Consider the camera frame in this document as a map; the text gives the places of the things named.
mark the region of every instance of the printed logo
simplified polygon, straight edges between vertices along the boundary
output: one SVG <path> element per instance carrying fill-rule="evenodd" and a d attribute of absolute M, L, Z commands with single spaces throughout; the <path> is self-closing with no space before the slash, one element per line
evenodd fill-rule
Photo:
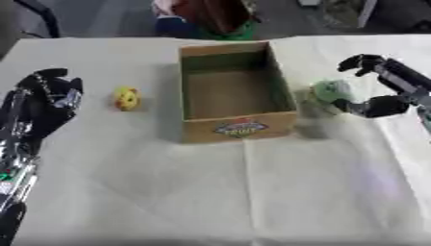
<path fill-rule="evenodd" d="M 252 119 L 244 118 L 235 120 L 233 124 L 223 124 L 215 129 L 215 132 L 236 138 L 243 138 L 254 135 L 257 132 L 267 129 L 267 126 Z"/>

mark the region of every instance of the yellow ball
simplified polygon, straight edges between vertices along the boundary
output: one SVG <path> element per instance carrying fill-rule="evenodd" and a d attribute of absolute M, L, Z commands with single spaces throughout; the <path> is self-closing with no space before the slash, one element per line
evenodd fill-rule
<path fill-rule="evenodd" d="M 114 92 L 114 104 L 121 111 L 131 111 L 140 104 L 138 90 L 128 86 L 118 87 Z"/>

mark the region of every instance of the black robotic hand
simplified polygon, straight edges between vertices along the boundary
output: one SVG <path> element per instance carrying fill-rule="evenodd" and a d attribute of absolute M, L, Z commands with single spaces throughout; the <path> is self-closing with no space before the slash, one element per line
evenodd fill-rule
<path fill-rule="evenodd" d="M 357 77 L 375 72 L 379 75 L 377 80 L 381 84 L 394 90 L 397 95 L 373 97 L 362 104 L 353 104 L 346 100 L 340 100 L 336 102 L 336 106 L 344 111 L 358 112 L 357 114 L 368 118 L 406 112 L 407 109 L 409 109 L 409 103 L 406 102 L 405 97 L 402 95 L 405 91 L 397 83 L 393 82 L 397 77 L 390 72 L 391 69 L 399 70 L 397 68 L 400 65 L 403 64 L 391 59 L 385 60 L 383 57 L 376 55 L 357 55 L 342 61 L 338 68 L 340 72 L 350 69 L 359 69 L 359 71 L 355 73 Z"/>
<path fill-rule="evenodd" d="M 4 126 L 11 114 L 18 114 L 18 122 L 31 125 L 21 141 L 30 143 L 38 149 L 41 141 L 55 132 L 75 116 L 83 95 L 80 78 L 68 81 L 65 68 L 37 71 L 16 85 L 10 91 L 0 109 L 0 126 Z M 11 112 L 14 101 L 24 91 L 22 107 Z"/>

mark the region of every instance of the table surface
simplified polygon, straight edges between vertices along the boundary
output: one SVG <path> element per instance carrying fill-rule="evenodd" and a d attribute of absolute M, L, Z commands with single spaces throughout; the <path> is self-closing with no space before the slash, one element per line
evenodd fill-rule
<path fill-rule="evenodd" d="M 44 142 L 16 245 L 428 240 L 431 146 L 414 111 L 368 120 L 323 116 L 300 103 L 297 131 L 286 137 L 179 143 L 178 47 L 202 43 L 19 41 L 0 63 L 0 95 L 47 67 L 69 68 L 86 94 L 78 116 Z M 361 53 L 431 75 L 431 36 L 293 37 L 272 46 L 298 97 L 322 79 L 348 80 L 359 100 L 388 93 L 375 76 L 336 71 Z M 142 109 L 113 109 L 110 96 L 121 85 L 142 92 Z"/>

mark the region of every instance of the light green object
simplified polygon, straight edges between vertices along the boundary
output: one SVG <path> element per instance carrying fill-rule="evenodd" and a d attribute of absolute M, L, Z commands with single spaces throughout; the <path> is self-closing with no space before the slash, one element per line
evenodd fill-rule
<path fill-rule="evenodd" d="M 353 101 L 350 85 L 343 80 L 321 81 L 312 86 L 308 101 L 318 104 L 323 110 L 332 114 L 341 113 L 332 105 L 338 99 Z"/>
<path fill-rule="evenodd" d="M 255 30 L 255 22 L 249 20 L 240 26 L 235 32 L 228 35 L 217 35 L 210 31 L 201 28 L 200 35 L 203 39 L 221 40 L 221 41 L 248 41 L 253 40 Z"/>

